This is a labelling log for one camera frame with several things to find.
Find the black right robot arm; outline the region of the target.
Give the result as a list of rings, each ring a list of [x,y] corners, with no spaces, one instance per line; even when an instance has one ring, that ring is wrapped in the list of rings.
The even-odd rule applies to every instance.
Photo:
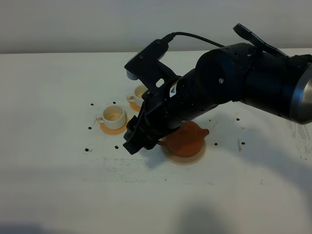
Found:
[[[220,104],[240,101],[284,119],[312,120],[312,58],[282,61],[254,46],[238,43],[203,54],[194,69],[176,75],[160,62],[168,44],[155,40],[133,57],[125,69],[147,91],[137,117],[124,135],[126,150],[135,154]]]

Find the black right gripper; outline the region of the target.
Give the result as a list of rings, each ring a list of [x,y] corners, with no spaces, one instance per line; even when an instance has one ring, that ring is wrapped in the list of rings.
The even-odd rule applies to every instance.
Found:
[[[161,138],[209,110],[217,107],[203,93],[198,75],[191,70],[176,82],[165,86],[156,96],[145,96],[143,113],[126,125],[123,147],[135,154],[140,149],[152,149]]]

